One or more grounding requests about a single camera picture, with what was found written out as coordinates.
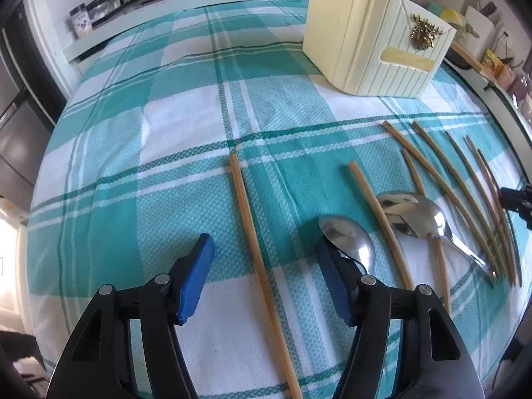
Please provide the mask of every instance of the kitchen counter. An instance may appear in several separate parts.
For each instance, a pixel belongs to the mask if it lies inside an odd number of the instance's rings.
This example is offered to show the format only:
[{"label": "kitchen counter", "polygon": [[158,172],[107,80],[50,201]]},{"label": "kitchen counter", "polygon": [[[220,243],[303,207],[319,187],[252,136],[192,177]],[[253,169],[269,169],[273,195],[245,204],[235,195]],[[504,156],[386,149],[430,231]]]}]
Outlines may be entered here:
[{"label": "kitchen counter", "polygon": [[129,30],[137,25],[174,13],[179,10],[193,9],[201,6],[222,4],[244,0],[151,0],[148,3],[135,2],[124,8],[111,19],[98,25],[88,36],[84,36],[66,47],[63,52],[71,62],[93,47]]}]

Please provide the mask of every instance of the metal screw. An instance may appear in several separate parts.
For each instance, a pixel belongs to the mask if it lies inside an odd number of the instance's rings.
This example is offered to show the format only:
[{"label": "metal screw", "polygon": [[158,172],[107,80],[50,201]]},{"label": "metal screw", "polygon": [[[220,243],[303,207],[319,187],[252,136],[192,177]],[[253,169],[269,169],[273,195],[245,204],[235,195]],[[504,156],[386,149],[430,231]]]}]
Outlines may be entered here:
[{"label": "metal screw", "polygon": [[101,295],[109,295],[113,291],[113,285],[102,285],[98,292]]},{"label": "metal screw", "polygon": [[375,279],[375,276],[372,276],[371,274],[365,274],[360,280],[366,285],[375,285],[377,283],[377,279]]},{"label": "metal screw", "polygon": [[168,276],[166,273],[158,274],[155,276],[155,283],[159,285],[164,285],[170,282],[170,276]]},{"label": "metal screw", "polygon": [[424,295],[430,295],[432,294],[432,288],[429,287],[429,285],[419,285],[418,287],[418,290],[420,293],[424,294]]}]

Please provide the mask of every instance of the checkered tablecloth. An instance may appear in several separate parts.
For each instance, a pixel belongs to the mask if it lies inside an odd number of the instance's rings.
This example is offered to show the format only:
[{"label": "checkered tablecloth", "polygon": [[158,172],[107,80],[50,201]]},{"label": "checkered tablecloth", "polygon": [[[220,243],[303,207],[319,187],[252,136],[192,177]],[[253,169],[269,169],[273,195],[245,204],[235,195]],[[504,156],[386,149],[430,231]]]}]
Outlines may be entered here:
[{"label": "checkered tablecloth", "polygon": [[[31,312],[50,371],[102,284],[141,285],[166,272],[207,232],[216,243],[214,264],[196,314],[177,329],[196,390],[216,399],[287,394],[246,246],[229,152],[238,153],[243,169],[297,376],[305,397],[316,399],[332,395],[354,334],[335,313],[316,263],[317,217],[334,213],[358,221],[376,247],[372,273],[401,286],[347,168],[357,160],[375,193],[414,191],[400,146],[381,122],[407,134],[453,187],[430,148],[412,134],[414,119],[470,186],[443,130],[476,167],[464,142],[470,134],[499,183],[519,185],[521,172],[505,137],[445,64],[420,100],[352,97],[334,89],[302,52],[307,3],[247,1],[154,19],[114,38],[87,71],[47,148],[29,222]],[[458,213],[418,169],[429,198],[479,251]],[[452,317],[481,379],[512,337],[532,282],[528,231],[514,222],[522,288],[500,280],[491,289],[478,269],[444,246]],[[441,295],[427,242],[401,237],[400,243],[416,283]],[[137,382],[150,397],[139,323],[131,329]],[[381,397],[393,384],[398,329],[393,322]]]}]

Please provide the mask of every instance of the tablecloth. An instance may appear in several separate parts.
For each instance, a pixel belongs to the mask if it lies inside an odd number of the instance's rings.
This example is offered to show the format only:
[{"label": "tablecloth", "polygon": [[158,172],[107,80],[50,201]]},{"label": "tablecloth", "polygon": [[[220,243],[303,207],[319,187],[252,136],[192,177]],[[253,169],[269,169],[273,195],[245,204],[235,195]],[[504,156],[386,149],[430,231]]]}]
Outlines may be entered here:
[{"label": "tablecloth", "polygon": [[[379,226],[347,168],[375,193],[414,191],[389,120],[448,183],[456,182],[413,134],[415,119],[472,187],[447,130],[481,176],[469,134],[500,184],[522,173],[482,102],[445,64],[421,99],[352,97],[302,52],[307,0],[247,1],[177,12],[114,38],[68,101],[47,147],[31,208],[28,283],[35,334],[50,371],[97,289],[139,286],[186,255],[202,232],[216,255],[196,314],[177,328],[200,397],[286,396],[243,233],[228,155],[243,169],[262,255],[305,397],[330,397],[354,329],[337,316],[316,263],[317,217],[344,214],[374,242],[371,273],[402,286]],[[428,197],[481,253],[458,213],[418,167]],[[511,339],[530,295],[530,244],[513,218],[523,287],[481,272],[445,245],[452,317],[481,379]],[[441,295],[425,240],[401,237],[416,283]],[[380,397],[392,388],[400,324],[390,327]],[[139,390],[150,397],[139,323],[132,321]]]}]

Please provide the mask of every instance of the wooden chopstick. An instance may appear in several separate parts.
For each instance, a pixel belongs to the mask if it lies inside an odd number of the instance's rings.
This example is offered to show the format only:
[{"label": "wooden chopstick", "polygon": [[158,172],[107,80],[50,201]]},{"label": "wooden chopstick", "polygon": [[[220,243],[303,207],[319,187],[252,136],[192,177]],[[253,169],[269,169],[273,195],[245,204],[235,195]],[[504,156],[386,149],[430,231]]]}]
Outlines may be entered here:
[{"label": "wooden chopstick", "polygon": [[514,270],[517,273],[518,279],[519,279],[519,286],[523,286],[523,277],[522,277],[522,271],[521,271],[521,260],[519,259],[518,253],[519,250],[517,248],[517,244],[515,243],[513,233],[510,231],[509,223],[510,223],[510,217],[508,214],[505,214],[501,202],[498,198],[498,190],[499,186],[497,183],[497,180],[493,174],[493,171],[489,167],[488,161],[486,161],[486,158],[480,151],[480,149],[477,149],[475,146],[473,140],[469,135],[465,138],[469,148],[473,152],[474,158],[478,163],[478,166],[480,166],[480,169],[482,170],[482,174],[484,176],[484,179],[486,180],[486,183],[488,184],[489,190],[491,192],[491,195],[493,196],[493,201],[495,202],[495,207],[497,208],[497,212],[499,213],[499,216],[502,221],[503,229],[506,234],[506,239],[510,244],[510,249],[512,250],[513,256],[511,258],[512,263],[514,265]]},{"label": "wooden chopstick", "polygon": [[[414,184],[416,185],[416,189],[418,190],[419,194],[427,197],[427,193],[425,192],[425,188],[423,187],[423,183],[421,182],[421,178],[419,178],[419,173],[416,169],[416,166],[414,165],[414,162],[412,161],[412,158],[410,157],[410,154],[406,150],[406,148],[403,149],[403,156],[404,160],[406,162],[406,165],[408,165],[408,169],[410,170],[410,174],[412,175],[412,179],[414,180]],[[447,266],[445,264],[445,255],[443,252],[443,245],[442,245],[442,239],[438,236],[432,236],[430,238],[430,247],[436,254],[436,258],[438,260],[438,267],[440,271],[440,281],[442,283],[442,291],[443,291],[443,307],[447,311],[447,313],[451,314],[451,291],[449,290],[449,281],[447,280]]]},{"label": "wooden chopstick", "polygon": [[482,197],[482,199],[484,201],[484,204],[486,205],[488,213],[489,213],[489,215],[491,217],[491,220],[493,221],[493,223],[495,225],[495,229],[497,230],[497,233],[498,233],[498,235],[499,235],[499,237],[501,239],[501,243],[503,245],[504,258],[505,258],[506,266],[508,267],[510,284],[515,285],[515,266],[512,263],[512,253],[510,251],[509,244],[506,241],[506,234],[502,230],[501,224],[499,223],[497,215],[495,214],[495,210],[493,210],[493,206],[491,205],[491,202],[490,202],[490,200],[488,198],[488,194],[484,190],[484,187],[482,186],[482,183],[478,179],[477,174],[475,173],[473,167],[471,166],[471,164],[467,160],[467,157],[464,154],[464,152],[462,152],[461,148],[458,146],[458,144],[453,139],[453,137],[451,137],[450,133],[448,133],[447,131],[445,131],[444,133],[445,133],[445,136],[447,137],[447,139],[449,140],[449,142],[451,143],[451,145],[453,146],[454,150],[457,152],[457,154],[459,155],[460,159],[464,163],[464,165],[465,165],[465,167],[467,169],[467,172],[469,173],[469,176],[473,180],[473,183],[477,187],[477,190],[480,193],[480,195],[481,195],[481,197]]},{"label": "wooden chopstick", "polygon": [[416,130],[417,133],[421,135],[421,137],[425,140],[425,142],[429,144],[433,152],[436,153],[436,156],[438,156],[440,161],[445,165],[445,167],[451,173],[454,180],[458,183],[458,187],[464,193],[465,197],[467,198],[467,201],[469,202],[469,205],[471,205],[471,207],[473,208],[475,215],[479,219],[480,224],[482,225],[482,228],[484,229],[484,232],[486,233],[486,236],[488,237],[488,241],[490,242],[491,247],[493,248],[495,252],[495,259],[497,262],[497,266],[501,269],[502,274],[507,276],[508,269],[506,267],[506,263],[504,262],[504,258],[501,254],[501,251],[499,250],[497,240],[495,236],[493,235],[493,231],[491,230],[491,227],[489,226],[488,222],[484,218],[484,214],[482,214],[480,207],[478,206],[477,202],[473,198],[473,195],[471,194],[469,188],[466,186],[466,183],[460,177],[460,174],[458,174],[458,171],[454,168],[453,164],[449,161],[449,159],[445,157],[445,154],[443,153],[443,151],[440,150],[440,147],[438,147],[438,145],[429,136],[429,134],[425,132],[423,127],[419,126],[419,124],[415,121],[412,123],[412,127]]},{"label": "wooden chopstick", "polygon": [[450,198],[451,202],[453,202],[453,204],[457,207],[460,214],[464,217],[464,220],[469,225],[471,232],[473,233],[476,240],[479,242],[486,256],[488,257],[488,260],[491,263],[491,266],[493,267],[495,273],[499,275],[500,272],[497,263],[495,262],[495,258],[491,253],[491,250],[489,250],[488,244],[486,243],[482,234],[478,230],[473,218],[466,210],[462,202],[459,200],[459,198],[456,196],[456,194],[453,192],[453,190],[449,187],[447,182],[438,173],[438,171],[436,171],[436,169],[431,165],[431,163],[427,159],[425,159],[425,157],[419,152],[419,150],[414,147],[411,142],[409,142],[408,139],[406,139],[397,129],[395,129],[395,127],[393,127],[389,121],[385,121],[382,124],[382,127],[384,127],[384,129],[386,129],[386,131],[390,133],[390,135],[392,135],[397,141],[399,141],[399,143],[403,147],[405,147],[412,156],[416,158],[416,160],[423,166],[423,168],[425,168],[425,170],[432,176],[432,178],[435,179],[436,182],[440,185],[442,190]]},{"label": "wooden chopstick", "polygon": [[271,322],[271,331],[273,332],[277,354],[281,361],[281,365],[283,366],[283,372],[286,381],[288,382],[288,388],[292,398],[303,399],[297,375],[294,366],[292,365],[292,359],[290,358],[288,347],[286,346],[283,328],[281,327],[281,322],[279,321],[279,316],[275,309],[275,303],[273,301],[270,284],[268,283],[268,275],[266,273],[266,268],[264,267],[264,260],[262,259],[253,217],[251,216],[251,209],[249,208],[246,187],[244,186],[244,179],[242,178],[240,163],[238,162],[238,156],[236,153],[231,153],[229,155],[229,161],[231,162],[231,172],[233,181],[235,182],[236,196],[238,199],[238,206],[240,207],[240,214],[242,215],[242,222],[244,223],[247,244],[249,246],[249,251],[251,252],[251,259],[255,268],[255,274],[259,281],[268,318]]},{"label": "wooden chopstick", "polygon": [[395,238],[395,234],[392,230],[392,227],[390,226],[390,223],[388,222],[384,211],[382,211],[382,207],[380,206],[377,197],[373,193],[373,190],[371,189],[368,180],[360,169],[360,166],[358,166],[357,162],[351,161],[349,163],[349,168],[355,176],[358,185],[362,189],[362,193],[364,194],[366,200],[368,201],[368,204],[370,205],[373,211],[373,214],[375,215],[380,224],[382,233],[384,234],[384,237],[388,242],[388,246],[390,247],[390,252],[392,252],[392,256],[394,257],[395,263],[397,264],[397,268],[399,269],[401,279],[403,279],[405,288],[409,290],[414,290],[416,286],[414,285],[414,281],[412,279],[408,266],[406,265],[406,261],[403,256],[403,252],[401,251],[401,247],[399,246],[399,243]]}]

